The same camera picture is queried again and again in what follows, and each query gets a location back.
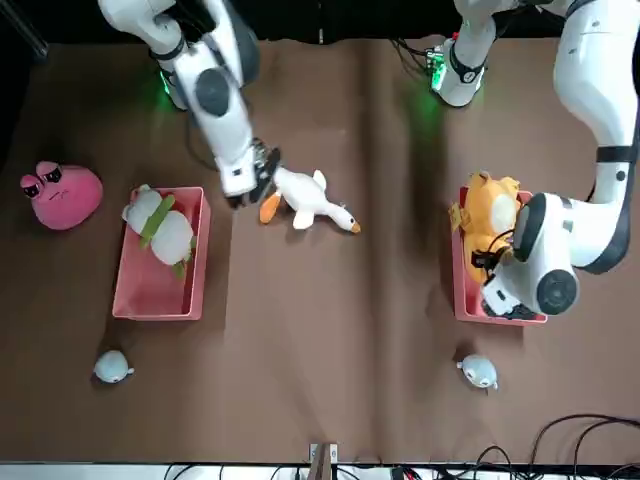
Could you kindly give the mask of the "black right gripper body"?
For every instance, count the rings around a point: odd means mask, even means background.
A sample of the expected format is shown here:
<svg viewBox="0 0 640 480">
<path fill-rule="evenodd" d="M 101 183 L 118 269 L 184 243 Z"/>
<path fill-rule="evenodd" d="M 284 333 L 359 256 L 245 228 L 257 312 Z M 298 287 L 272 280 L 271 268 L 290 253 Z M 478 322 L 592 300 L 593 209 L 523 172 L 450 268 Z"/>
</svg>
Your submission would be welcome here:
<svg viewBox="0 0 640 480">
<path fill-rule="evenodd" d="M 249 201 L 252 204 L 260 202 L 271 188 L 273 176 L 280 164 L 279 148 L 256 148 L 254 159 L 254 172 L 256 187 L 249 192 Z"/>
</svg>

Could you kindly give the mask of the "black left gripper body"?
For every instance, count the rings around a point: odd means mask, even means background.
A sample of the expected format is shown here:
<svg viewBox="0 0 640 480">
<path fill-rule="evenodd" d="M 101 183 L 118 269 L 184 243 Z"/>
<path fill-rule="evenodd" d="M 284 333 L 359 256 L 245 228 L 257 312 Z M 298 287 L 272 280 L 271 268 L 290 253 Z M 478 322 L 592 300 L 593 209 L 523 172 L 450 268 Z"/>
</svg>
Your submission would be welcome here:
<svg viewBox="0 0 640 480">
<path fill-rule="evenodd" d="M 498 314 L 498 317 L 507 320 L 536 320 L 538 314 L 520 303 L 515 305 L 511 311 Z"/>
</svg>

